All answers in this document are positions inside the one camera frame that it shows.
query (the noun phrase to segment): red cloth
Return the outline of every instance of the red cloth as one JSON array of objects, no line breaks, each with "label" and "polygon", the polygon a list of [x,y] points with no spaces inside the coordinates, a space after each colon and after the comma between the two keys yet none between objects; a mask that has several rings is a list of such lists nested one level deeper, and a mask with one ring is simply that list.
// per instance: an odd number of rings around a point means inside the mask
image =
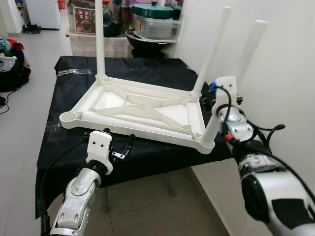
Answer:
[{"label": "red cloth", "polygon": [[16,40],[14,40],[14,39],[7,39],[7,41],[9,41],[10,43],[11,43],[11,49],[14,49],[15,48],[15,50],[17,51],[17,52],[19,52],[19,51],[21,51],[21,50],[23,50],[24,49],[24,46],[22,45],[22,44],[20,44],[20,43],[18,43]]}]

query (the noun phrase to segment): table leg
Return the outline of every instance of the table leg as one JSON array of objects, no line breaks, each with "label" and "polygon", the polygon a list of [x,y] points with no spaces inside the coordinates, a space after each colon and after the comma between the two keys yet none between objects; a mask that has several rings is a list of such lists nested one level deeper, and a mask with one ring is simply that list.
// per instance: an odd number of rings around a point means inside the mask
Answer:
[{"label": "table leg", "polygon": [[104,204],[103,204],[103,212],[108,212],[108,189],[107,187],[104,188]]},{"label": "table leg", "polygon": [[168,193],[171,197],[173,197],[174,196],[173,187],[172,187],[172,183],[171,183],[168,173],[165,173],[165,177],[167,179],[167,184],[168,184]]}]

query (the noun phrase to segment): blue connector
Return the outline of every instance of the blue connector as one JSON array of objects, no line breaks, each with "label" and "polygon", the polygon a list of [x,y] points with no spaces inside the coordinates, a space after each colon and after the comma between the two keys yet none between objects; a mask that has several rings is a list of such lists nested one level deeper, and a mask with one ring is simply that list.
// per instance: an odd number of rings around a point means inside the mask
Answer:
[{"label": "blue connector", "polygon": [[212,82],[211,84],[210,84],[210,90],[209,90],[209,92],[216,92],[217,91],[217,84],[216,84],[216,82]]}]

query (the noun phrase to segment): blue cloth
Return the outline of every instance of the blue cloth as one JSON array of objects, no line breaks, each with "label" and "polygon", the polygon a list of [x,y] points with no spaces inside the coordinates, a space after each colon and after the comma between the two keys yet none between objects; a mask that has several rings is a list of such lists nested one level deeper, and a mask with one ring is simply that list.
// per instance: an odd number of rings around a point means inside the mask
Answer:
[{"label": "blue cloth", "polygon": [[0,36],[0,51],[8,53],[11,49],[11,43]]}]

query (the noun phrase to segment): black cloth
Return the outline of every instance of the black cloth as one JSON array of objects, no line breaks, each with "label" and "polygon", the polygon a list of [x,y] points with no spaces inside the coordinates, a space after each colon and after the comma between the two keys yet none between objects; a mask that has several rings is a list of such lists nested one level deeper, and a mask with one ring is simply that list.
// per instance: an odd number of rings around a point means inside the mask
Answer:
[{"label": "black cloth", "polygon": [[[67,130],[59,125],[59,115],[71,110],[95,82],[96,58],[61,57],[55,66],[57,73],[77,68],[89,68],[92,74],[65,74],[57,77],[47,126],[37,161],[36,199],[39,196],[42,176],[48,165],[63,151],[76,145],[83,138],[84,132],[92,131],[85,128]],[[190,70],[180,59],[107,58],[106,74],[110,77],[188,91],[193,89],[197,78],[196,73]],[[202,92],[208,93],[208,90],[205,84]],[[203,111],[203,116],[205,123],[208,123],[210,113]],[[114,149],[118,152],[122,151],[126,139],[127,136],[113,134]],[[64,191],[78,167],[85,163],[86,158],[87,144],[83,143],[67,154],[50,170],[44,188],[47,206]],[[216,146],[208,155],[203,155],[189,147],[136,138],[133,142],[131,154],[126,160],[115,162],[112,174],[103,178],[102,186],[228,158],[231,158],[230,152],[220,136],[217,136]]]}]

